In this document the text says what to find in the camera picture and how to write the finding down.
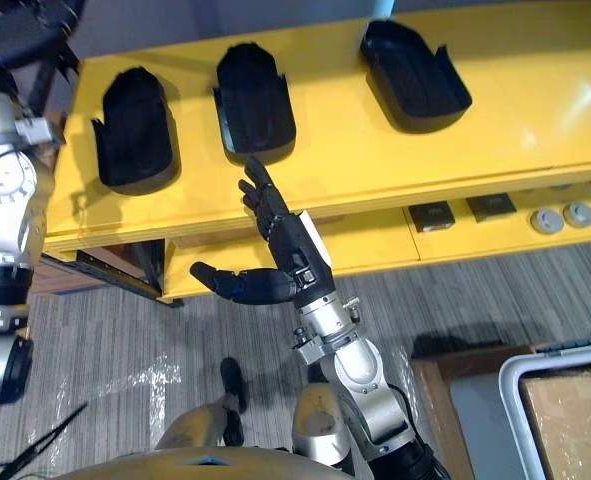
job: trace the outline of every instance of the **round metal part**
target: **round metal part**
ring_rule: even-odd
[[[566,222],[575,228],[591,226],[591,207],[582,202],[573,202],[564,207]]]
[[[542,208],[531,216],[531,225],[544,235],[559,233],[564,228],[564,219],[555,210]]]

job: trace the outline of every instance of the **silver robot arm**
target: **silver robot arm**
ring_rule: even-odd
[[[326,379],[338,387],[351,433],[371,462],[416,438],[386,382],[377,347],[360,331],[355,302],[342,305],[333,292],[301,308],[295,350],[307,366],[320,362]]]
[[[32,364],[26,300],[53,190],[52,174],[34,154],[45,143],[62,143],[61,132],[43,118],[24,118],[0,92],[0,404],[21,398]]]
[[[254,185],[240,181],[243,202],[255,214],[277,269],[236,274],[197,262],[191,273],[213,292],[238,303],[293,303],[302,323],[295,331],[295,349],[306,365],[319,362],[326,379],[336,386],[346,422],[376,480],[447,478],[388,386],[377,348],[360,332],[354,302],[342,304],[330,255],[309,214],[289,212],[266,168],[254,157],[245,172]],[[341,435],[329,438],[327,446],[339,442],[344,452],[346,442],[338,438]],[[341,455],[315,443],[311,441],[309,449],[314,459],[336,465]]]

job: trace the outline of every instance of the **cardboard box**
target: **cardboard box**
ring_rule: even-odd
[[[434,448],[453,479],[475,480],[475,475],[457,410],[451,399],[451,385],[458,378],[497,373],[501,365],[509,358],[515,355],[535,353],[535,350],[536,347],[532,346],[493,347],[436,355],[412,361],[415,380],[421,392],[431,431],[435,438]],[[591,374],[591,365],[580,367],[580,369],[581,372],[590,372]],[[557,371],[558,375],[560,373],[576,375],[577,371]],[[523,397],[524,403],[527,404],[525,395]],[[577,415],[577,418],[586,422],[590,416],[584,411],[581,415]],[[591,462],[591,455],[584,454],[584,458]],[[552,480],[557,480],[557,478],[564,480],[590,478],[591,480],[591,476],[550,476]]]
[[[591,480],[591,373],[520,383],[547,477]]]
[[[451,478],[475,480],[462,426],[451,399],[451,384],[461,377],[499,372],[509,358],[533,351],[528,346],[480,348],[416,359],[411,363],[435,438],[434,448]]]

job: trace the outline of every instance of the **screw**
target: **screw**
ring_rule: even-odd
[[[359,298],[358,297],[351,297],[348,299],[344,305],[342,305],[345,309],[357,307],[359,305]]]

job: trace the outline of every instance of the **person's foot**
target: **person's foot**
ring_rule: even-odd
[[[239,363],[237,363],[237,360],[234,358],[227,357],[222,360],[222,363],[219,366],[219,371],[222,375],[224,391],[237,397],[237,401],[239,402],[239,413],[244,413],[248,407],[248,398],[246,384],[244,382],[244,377],[242,377],[242,369],[239,367]]]
[[[226,411],[226,429],[224,430],[224,445],[227,447],[241,447],[244,445],[244,429],[239,413],[233,410]]]

